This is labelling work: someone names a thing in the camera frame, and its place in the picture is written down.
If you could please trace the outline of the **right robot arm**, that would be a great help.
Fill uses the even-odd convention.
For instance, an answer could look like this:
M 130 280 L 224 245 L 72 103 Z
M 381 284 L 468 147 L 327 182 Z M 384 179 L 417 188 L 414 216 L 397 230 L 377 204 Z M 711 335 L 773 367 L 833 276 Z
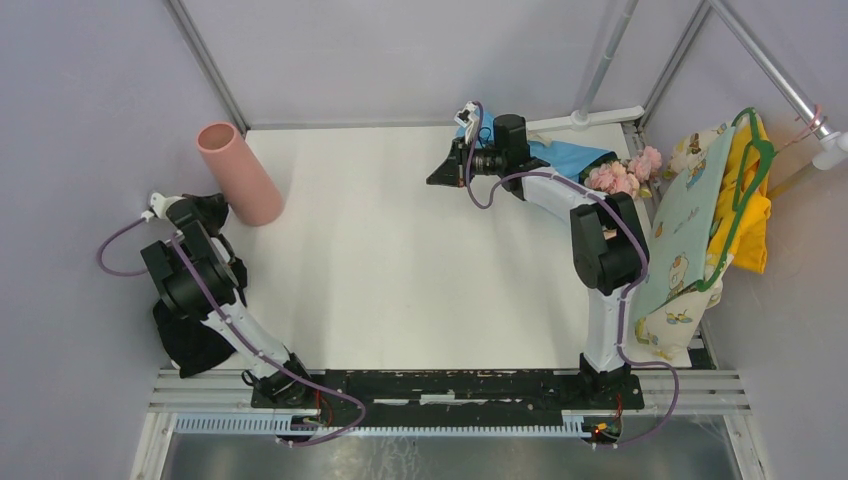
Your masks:
M 492 117 L 470 102 L 454 117 L 459 126 L 445 160 L 427 177 L 431 186 L 472 190 L 493 176 L 493 191 L 541 207 L 570 229 L 575 272 L 589 295 L 588 336 L 579 359 L 577 392 L 602 408 L 624 385 L 630 366 L 624 327 L 635 287 L 644 279 L 649 251 L 633 198 L 579 184 L 580 173 L 615 159 L 610 150 L 531 138 L 524 117 Z

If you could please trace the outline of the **blue flower wrapping paper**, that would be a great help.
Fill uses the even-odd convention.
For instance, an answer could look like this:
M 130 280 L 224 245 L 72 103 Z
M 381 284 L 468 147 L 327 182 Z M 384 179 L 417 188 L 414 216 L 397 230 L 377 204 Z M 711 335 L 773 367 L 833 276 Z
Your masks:
M 495 146 L 494 119 L 484 112 L 475 151 Z M 463 136 L 460 127 L 456 136 Z M 577 182 L 582 182 L 581 173 L 596 161 L 609 160 L 613 155 L 620 159 L 614 150 L 554 140 L 530 129 L 527 130 L 527 142 L 531 156 L 547 162 L 560 175 Z

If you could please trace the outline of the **pink artificial flower bunch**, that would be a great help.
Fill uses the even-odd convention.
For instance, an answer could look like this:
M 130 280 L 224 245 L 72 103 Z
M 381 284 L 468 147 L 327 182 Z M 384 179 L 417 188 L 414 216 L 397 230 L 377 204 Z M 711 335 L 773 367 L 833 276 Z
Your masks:
M 598 160 L 581 173 L 583 185 L 606 194 L 626 193 L 632 198 L 653 196 L 650 184 L 658 178 L 662 166 L 660 151 L 646 146 L 635 157 L 621 160 L 613 155 Z

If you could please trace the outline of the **pink cylindrical vase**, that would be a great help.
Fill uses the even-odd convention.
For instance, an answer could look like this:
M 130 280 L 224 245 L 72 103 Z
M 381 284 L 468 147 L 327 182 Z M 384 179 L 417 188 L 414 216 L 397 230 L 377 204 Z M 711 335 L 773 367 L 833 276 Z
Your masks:
M 260 227 L 284 210 L 283 197 L 240 131 L 227 122 L 203 128 L 196 147 L 239 220 Z

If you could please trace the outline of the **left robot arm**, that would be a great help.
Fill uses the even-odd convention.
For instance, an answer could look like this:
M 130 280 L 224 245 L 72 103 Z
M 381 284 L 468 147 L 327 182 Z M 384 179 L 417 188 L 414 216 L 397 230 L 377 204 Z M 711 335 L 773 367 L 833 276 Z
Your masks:
M 163 347 L 187 379 L 240 358 L 242 381 L 278 407 L 302 407 L 314 381 L 298 357 L 247 310 L 247 268 L 222 228 L 230 206 L 222 194 L 149 200 L 150 217 L 169 221 L 176 236 L 141 251 L 159 295 L 153 315 Z

